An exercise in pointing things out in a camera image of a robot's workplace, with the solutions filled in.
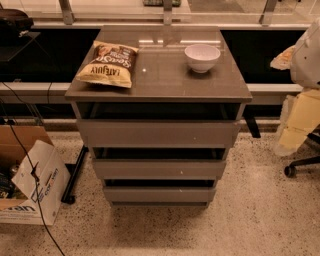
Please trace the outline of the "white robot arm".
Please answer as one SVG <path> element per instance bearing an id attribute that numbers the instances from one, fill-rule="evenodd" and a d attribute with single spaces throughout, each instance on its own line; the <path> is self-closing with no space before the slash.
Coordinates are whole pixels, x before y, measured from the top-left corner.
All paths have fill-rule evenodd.
<path id="1" fill-rule="evenodd" d="M 274 152 L 288 156 L 296 152 L 307 135 L 320 125 L 320 18 L 293 46 L 275 57 L 270 66 L 289 69 L 291 80 L 303 87 L 297 96 L 285 98 L 276 132 Z"/>

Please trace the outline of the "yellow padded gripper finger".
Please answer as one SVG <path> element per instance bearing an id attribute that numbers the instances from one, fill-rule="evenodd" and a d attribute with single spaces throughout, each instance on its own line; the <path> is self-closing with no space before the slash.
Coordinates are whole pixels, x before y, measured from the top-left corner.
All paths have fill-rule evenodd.
<path id="1" fill-rule="evenodd" d="M 288 95 L 282 105 L 280 125 L 276 132 L 274 152 L 278 156 L 295 153 L 307 135 L 320 125 L 320 91 L 303 90 L 297 96 Z"/>

